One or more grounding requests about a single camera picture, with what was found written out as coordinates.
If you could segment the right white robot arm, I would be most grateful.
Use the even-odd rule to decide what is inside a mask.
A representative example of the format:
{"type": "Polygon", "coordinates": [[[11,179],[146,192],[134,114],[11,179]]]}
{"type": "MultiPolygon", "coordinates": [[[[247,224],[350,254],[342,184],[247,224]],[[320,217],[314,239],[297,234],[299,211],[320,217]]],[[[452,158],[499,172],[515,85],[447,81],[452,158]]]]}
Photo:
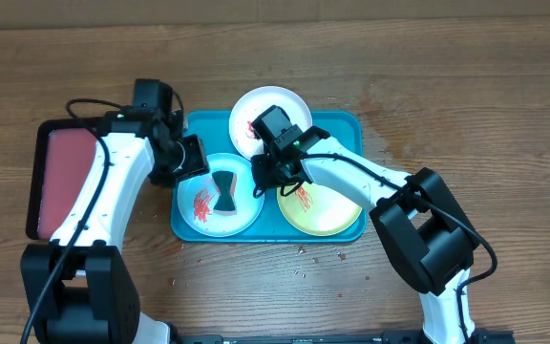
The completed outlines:
{"type": "Polygon", "coordinates": [[[378,165],[324,129],[302,130],[278,106],[251,126],[264,146],[251,159],[255,196],[315,183],[362,207],[394,270],[420,295],[424,337],[432,343],[470,342],[475,324],[466,289],[479,239],[438,174],[378,165]]]}

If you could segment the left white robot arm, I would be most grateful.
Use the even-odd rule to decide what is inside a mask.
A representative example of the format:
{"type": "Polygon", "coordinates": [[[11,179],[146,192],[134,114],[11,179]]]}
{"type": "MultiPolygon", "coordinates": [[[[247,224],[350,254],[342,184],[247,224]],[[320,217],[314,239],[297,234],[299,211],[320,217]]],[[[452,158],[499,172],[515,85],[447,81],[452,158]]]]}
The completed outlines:
{"type": "Polygon", "coordinates": [[[66,118],[38,128],[20,270],[30,315],[21,342],[180,343],[171,323],[140,309],[121,250],[142,185],[174,188],[209,170],[201,140],[184,133],[179,94],[158,79],[136,80],[133,99],[109,102],[102,117],[80,118],[69,100],[66,118]],[[37,242],[45,205],[53,134],[82,130],[95,139],[90,170],[74,205],[47,244],[37,242]]]}

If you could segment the green and pink sponge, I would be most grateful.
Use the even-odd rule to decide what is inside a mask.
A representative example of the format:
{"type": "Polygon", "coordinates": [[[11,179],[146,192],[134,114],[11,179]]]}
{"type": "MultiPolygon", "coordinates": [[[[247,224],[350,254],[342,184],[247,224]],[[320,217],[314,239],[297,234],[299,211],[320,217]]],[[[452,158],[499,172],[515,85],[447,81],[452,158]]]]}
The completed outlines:
{"type": "Polygon", "coordinates": [[[231,215],[236,212],[235,188],[237,174],[231,171],[216,171],[212,173],[212,179],[219,197],[214,210],[223,215],[231,215]]]}

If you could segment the light blue plate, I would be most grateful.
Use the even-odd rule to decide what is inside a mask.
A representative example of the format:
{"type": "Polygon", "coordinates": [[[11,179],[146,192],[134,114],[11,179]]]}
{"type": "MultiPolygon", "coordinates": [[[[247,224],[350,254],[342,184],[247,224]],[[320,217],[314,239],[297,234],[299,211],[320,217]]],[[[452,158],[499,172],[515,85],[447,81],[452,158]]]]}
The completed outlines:
{"type": "Polygon", "coordinates": [[[178,186],[176,201],[182,219],[194,231],[212,238],[228,237],[248,229],[257,220],[264,204],[263,196],[253,196],[255,183],[249,161],[231,153],[211,154],[207,161],[210,168],[207,174],[185,180],[178,186]],[[231,215],[214,210],[219,192],[212,173],[221,170],[237,174],[237,209],[231,215]]]}

